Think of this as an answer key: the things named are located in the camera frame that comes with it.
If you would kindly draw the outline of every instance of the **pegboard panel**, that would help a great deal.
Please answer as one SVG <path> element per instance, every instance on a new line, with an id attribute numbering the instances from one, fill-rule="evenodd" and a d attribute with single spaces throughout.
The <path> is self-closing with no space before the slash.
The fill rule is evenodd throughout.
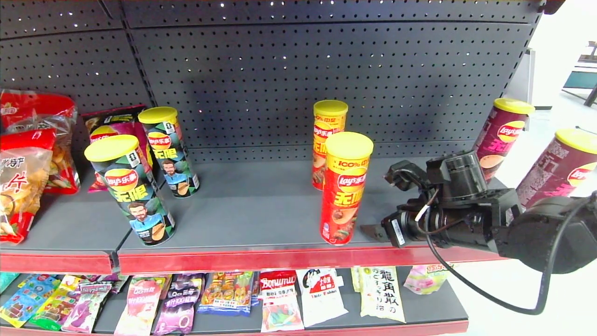
<path id="1" fill-rule="evenodd" d="M 537 1 L 315 0 L 124 2 L 131 27 L 446 21 L 535 23 Z"/>
<path id="2" fill-rule="evenodd" d="M 123 30 L 1 40 L 0 70 L 2 87 L 66 94 L 81 113 L 149 104 Z M 88 144 L 79 118 L 73 150 Z"/>
<path id="3" fill-rule="evenodd" d="M 427 141 L 377 143 L 372 157 L 430 157 L 444 153 L 469 150 L 474 141 Z M 283 161 L 311 160 L 313 146 L 255 146 L 242 148 L 190 149 L 190 158 L 196 163 L 217 161 Z"/>
<path id="4" fill-rule="evenodd" d="M 0 39 L 122 28 L 99 1 L 2 1 L 0 8 Z"/>
<path id="5" fill-rule="evenodd" d="M 188 145 L 308 145 L 312 106 L 340 99 L 377 143 L 474 140 L 533 25 L 336 23 L 135 29 L 158 104 Z"/>

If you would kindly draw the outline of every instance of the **candy bag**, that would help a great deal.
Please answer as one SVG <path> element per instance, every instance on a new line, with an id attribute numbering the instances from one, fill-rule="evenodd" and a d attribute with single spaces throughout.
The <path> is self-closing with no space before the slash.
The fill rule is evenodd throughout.
<path id="1" fill-rule="evenodd" d="M 201 294 L 203 274 L 177 274 L 162 302 L 155 335 L 188 334 L 193 328 L 195 303 Z"/>
<path id="2" fill-rule="evenodd" d="M 62 325 L 62 331 L 90 334 L 111 289 L 109 282 L 80 283 L 81 296 Z"/>
<path id="3" fill-rule="evenodd" d="M 249 316 L 253 272 L 211 273 L 201 298 L 199 314 Z"/>
<path id="4" fill-rule="evenodd" d="M 0 242 L 22 242 L 48 182 L 56 131 L 0 136 Z"/>
<path id="5" fill-rule="evenodd" d="M 0 317 L 21 328 L 50 297 L 59 280 L 42 274 L 33 276 L 2 307 Z"/>
<path id="6" fill-rule="evenodd" d="M 415 265 L 408 273 L 404 286 L 415 294 L 431 294 L 442 286 L 449 273 L 441 264 Z"/>
<path id="7" fill-rule="evenodd" d="M 133 135 L 139 140 L 139 148 L 145 155 L 147 163 L 153 167 L 153 160 L 149 152 L 149 143 L 145 136 L 143 125 L 137 121 L 137 114 L 145 109 L 145 105 L 115 108 L 105 111 L 92 112 L 81 115 L 89 132 L 89 140 L 93 143 L 99 139 L 113 135 Z M 89 187 L 89 192 L 106 191 L 107 186 L 103 178 L 96 172 L 96 180 Z"/>
<path id="8" fill-rule="evenodd" d="M 0 294 L 4 292 L 8 285 L 10 285 L 19 275 L 20 273 L 0 272 Z"/>
<path id="9" fill-rule="evenodd" d="M 305 327 L 348 313 L 339 290 L 344 281 L 336 275 L 335 268 L 296 270 L 296 273 L 301 289 Z"/>
<path id="10" fill-rule="evenodd" d="M 251 307 L 256 306 L 260 303 L 259 293 L 261 292 L 261 286 L 259 285 L 259 272 L 253 272 L 253 292 L 251 293 Z"/>
<path id="11" fill-rule="evenodd" d="M 108 276 L 99 276 L 97 281 L 108 281 L 112 282 L 112 289 L 110 290 L 111 293 L 118 294 L 120 293 L 122 287 L 127 282 L 130 276 L 124 276 L 120 273 L 112 273 Z"/>
<path id="12" fill-rule="evenodd" d="M 303 330 L 294 282 L 294 271 L 261 272 L 263 315 L 261 332 Z"/>
<path id="13" fill-rule="evenodd" d="M 163 277 L 133 277 L 115 335 L 149 336 L 164 283 Z"/>
<path id="14" fill-rule="evenodd" d="M 396 267 L 360 267 L 361 316 L 406 323 Z"/>
<path id="15" fill-rule="evenodd" d="M 50 176 L 44 192 L 74 194 L 81 183 L 70 154 L 77 108 L 67 96 L 34 91 L 3 90 L 0 93 L 2 123 L 8 133 L 54 129 L 56 143 Z"/>
<path id="16" fill-rule="evenodd" d="M 46 300 L 35 315 L 31 323 L 42 329 L 59 331 L 66 318 L 74 308 L 81 293 L 77 291 L 81 279 L 66 275 L 49 299 Z"/>

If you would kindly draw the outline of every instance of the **white floor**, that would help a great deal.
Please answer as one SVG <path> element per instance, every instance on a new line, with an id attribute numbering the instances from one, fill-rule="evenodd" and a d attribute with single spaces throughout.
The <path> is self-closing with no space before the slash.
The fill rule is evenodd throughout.
<path id="1" fill-rule="evenodd" d="M 586 107 L 581 99 L 561 93 L 551 111 L 534 114 L 530 131 L 521 135 L 498 171 L 499 180 L 507 187 L 515 188 L 551 141 L 553 132 L 576 125 L 597 132 L 597 106 Z M 597 173 L 573 195 L 587 196 L 593 190 L 597 190 Z M 535 305 L 540 273 L 517 260 L 459 264 L 457 271 L 506 302 L 529 308 Z M 501 308 L 454 277 L 450 277 L 450 283 L 469 315 L 469 331 L 462 335 L 597 335 L 594 329 L 597 261 L 575 273 L 552 276 L 547 307 L 539 316 Z"/>

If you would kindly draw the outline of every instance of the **yellow plastic lid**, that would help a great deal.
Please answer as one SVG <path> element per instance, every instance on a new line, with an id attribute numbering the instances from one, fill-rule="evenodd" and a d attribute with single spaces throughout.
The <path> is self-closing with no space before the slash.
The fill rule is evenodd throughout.
<path id="1" fill-rule="evenodd" d="M 597 154 L 597 135 L 580 129 L 556 131 L 556 138 L 562 143 L 589 154 Z"/>
<path id="2" fill-rule="evenodd" d="M 332 134 L 325 141 L 328 154 L 347 160 L 358 160 L 371 155 L 373 141 L 355 132 L 339 132 Z"/>
<path id="3" fill-rule="evenodd" d="M 493 101 L 493 106 L 516 114 L 529 114 L 535 112 L 535 106 L 518 99 L 498 98 Z"/>
<path id="4" fill-rule="evenodd" d="M 125 156 L 139 146 L 134 135 L 114 135 L 95 141 L 85 149 L 85 157 L 91 162 L 106 162 Z"/>
<path id="5" fill-rule="evenodd" d="M 348 105 L 339 100 L 321 100 L 313 105 L 313 115 L 337 117 L 348 112 Z"/>
<path id="6" fill-rule="evenodd" d="M 159 124 L 164 121 L 172 120 L 178 115 L 178 111 L 170 106 L 158 106 L 156 108 L 148 108 L 139 113 L 139 121 L 143 124 Z"/>

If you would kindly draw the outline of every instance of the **red shelf edge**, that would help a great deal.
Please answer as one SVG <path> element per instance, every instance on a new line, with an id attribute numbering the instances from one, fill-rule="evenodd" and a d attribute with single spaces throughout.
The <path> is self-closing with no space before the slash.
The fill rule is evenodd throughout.
<path id="1" fill-rule="evenodd" d="M 500 260 L 495 253 L 465 248 L 441 249 L 450 262 Z M 437 264 L 427 246 L 396 249 L 391 246 L 335 249 L 296 249 L 277 251 L 163 252 L 120 253 L 118 260 L 124 274 L 171 273 L 184 271 L 232 271 L 300 269 L 307 267 L 349 268 L 366 266 L 411 266 Z"/>
<path id="2" fill-rule="evenodd" d="M 49 274 L 112 274 L 108 253 L 97 255 L 37 255 L 0 253 L 0 271 Z"/>
<path id="3" fill-rule="evenodd" d="M 424 324 L 406 324 L 406 325 L 392 325 L 392 326 L 371 326 L 360 328 L 345 328 L 345 329 L 322 329 L 322 330 L 299 330 L 286 331 L 284 335 L 324 335 L 324 336 L 368 336 L 372 333 L 374 335 L 396 335 L 400 336 L 431 336 L 439 334 L 458 334 L 466 332 L 469 327 L 468 320 L 458 320 L 450 322 L 436 322 Z M 62 331 L 47 331 L 39 329 L 23 329 L 12 328 L 7 326 L 0 327 L 2 336 L 28 336 L 28 335 L 64 335 Z M 214 336 L 255 336 L 258 333 L 242 333 L 242 334 L 211 334 Z"/>

